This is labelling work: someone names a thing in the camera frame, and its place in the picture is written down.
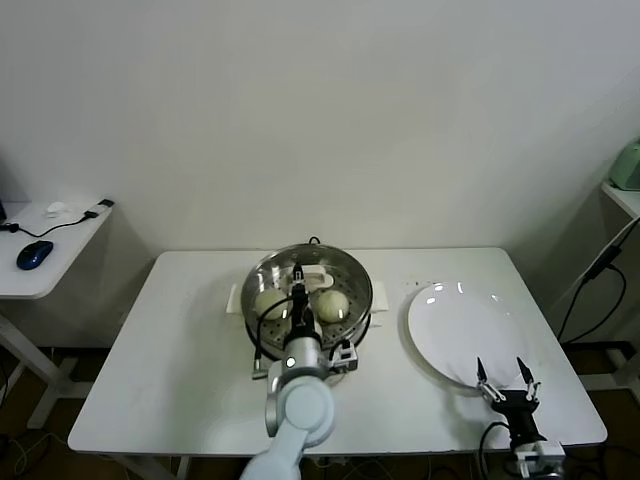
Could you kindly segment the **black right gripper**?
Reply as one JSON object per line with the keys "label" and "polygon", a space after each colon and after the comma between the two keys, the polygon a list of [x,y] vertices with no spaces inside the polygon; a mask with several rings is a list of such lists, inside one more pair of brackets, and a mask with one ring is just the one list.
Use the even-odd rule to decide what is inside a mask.
{"label": "black right gripper", "polygon": [[477,358],[477,388],[483,397],[491,402],[491,409],[505,417],[511,446],[522,446],[544,437],[539,433],[533,413],[539,406],[537,398],[539,382],[534,380],[532,371],[518,357],[517,364],[526,385],[525,391],[499,391],[488,380],[488,375],[480,358]]}

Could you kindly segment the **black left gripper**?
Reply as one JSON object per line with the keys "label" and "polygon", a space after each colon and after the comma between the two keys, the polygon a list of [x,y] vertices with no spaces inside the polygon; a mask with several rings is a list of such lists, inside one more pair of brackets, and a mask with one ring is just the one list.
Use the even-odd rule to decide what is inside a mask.
{"label": "black left gripper", "polygon": [[307,299],[307,289],[304,280],[302,265],[296,262],[293,267],[293,284],[291,287],[291,298],[294,300],[291,309],[291,328],[288,334],[288,341],[298,338],[317,339],[315,328],[315,317],[309,307]]}

